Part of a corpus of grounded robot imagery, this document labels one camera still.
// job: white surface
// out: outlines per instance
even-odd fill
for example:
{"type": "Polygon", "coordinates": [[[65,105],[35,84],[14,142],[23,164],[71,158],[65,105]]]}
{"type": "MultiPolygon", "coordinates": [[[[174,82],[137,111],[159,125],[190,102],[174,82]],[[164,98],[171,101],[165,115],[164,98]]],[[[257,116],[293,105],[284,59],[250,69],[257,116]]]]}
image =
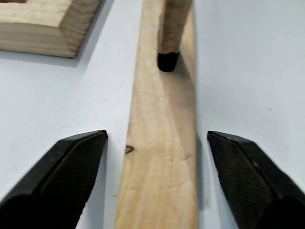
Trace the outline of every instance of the white surface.
{"type": "Polygon", "coordinates": [[[195,0],[207,229],[236,228],[207,130],[255,141],[305,191],[305,1],[195,0]]]}
{"type": "MultiPolygon", "coordinates": [[[[0,198],[58,139],[107,129],[108,152],[78,229],[113,228],[141,6],[107,0],[76,60],[0,52],[0,198]]],[[[200,228],[233,229],[207,130],[257,142],[305,190],[305,2],[195,0],[195,11],[200,228]]]]}
{"type": "Polygon", "coordinates": [[[59,139],[109,133],[107,188],[101,169],[78,229],[112,229],[115,221],[142,0],[112,2],[77,59],[0,52],[0,198],[59,139]]]}

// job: dowel tip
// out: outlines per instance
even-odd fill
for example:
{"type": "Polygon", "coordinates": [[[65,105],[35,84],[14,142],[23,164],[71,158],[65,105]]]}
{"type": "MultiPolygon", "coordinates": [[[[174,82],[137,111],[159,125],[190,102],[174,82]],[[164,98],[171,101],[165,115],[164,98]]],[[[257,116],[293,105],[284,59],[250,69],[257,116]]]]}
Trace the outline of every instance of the dowel tip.
{"type": "Polygon", "coordinates": [[[162,72],[172,72],[177,64],[179,53],[158,54],[158,67],[162,72]]]}

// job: wooden frame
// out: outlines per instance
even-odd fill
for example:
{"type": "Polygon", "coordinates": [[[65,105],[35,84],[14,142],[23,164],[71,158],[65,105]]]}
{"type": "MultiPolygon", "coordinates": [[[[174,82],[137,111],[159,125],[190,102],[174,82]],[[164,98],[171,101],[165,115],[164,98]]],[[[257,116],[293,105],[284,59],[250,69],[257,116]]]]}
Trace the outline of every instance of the wooden frame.
{"type": "Polygon", "coordinates": [[[73,58],[100,2],[0,0],[0,49],[73,58]]]}

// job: wooden stick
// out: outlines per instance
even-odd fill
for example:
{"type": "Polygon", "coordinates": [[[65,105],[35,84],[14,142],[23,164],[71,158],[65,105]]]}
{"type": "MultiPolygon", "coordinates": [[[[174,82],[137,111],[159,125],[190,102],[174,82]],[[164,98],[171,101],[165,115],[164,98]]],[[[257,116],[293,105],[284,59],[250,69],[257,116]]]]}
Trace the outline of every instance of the wooden stick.
{"type": "MultiPolygon", "coordinates": [[[[182,58],[172,73],[156,66],[162,2],[143,2],[116,229],[197,228],[195,91],[189,76],[194,70],[182,58]]],[[[185,38],[182,54],[189,55],[194,42],[185,38]]]]}
{"type": "Polygon", "coordinates": [[[175,69],[186,18],[192,0],[165,0],[160,20],[158,67],[163,72],[175,69]]]}

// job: wooden dowel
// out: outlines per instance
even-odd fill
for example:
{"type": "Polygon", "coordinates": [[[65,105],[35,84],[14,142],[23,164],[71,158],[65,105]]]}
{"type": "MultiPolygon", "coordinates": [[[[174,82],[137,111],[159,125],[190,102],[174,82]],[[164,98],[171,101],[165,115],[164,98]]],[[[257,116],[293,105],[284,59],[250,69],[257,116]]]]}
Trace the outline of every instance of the wooden dowel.
{"type": "Polygon", "coordinates": [[[160,19],[158,67],[163,72],[175,69],[179,46],[192,0],[165,0],[160,19]]]}

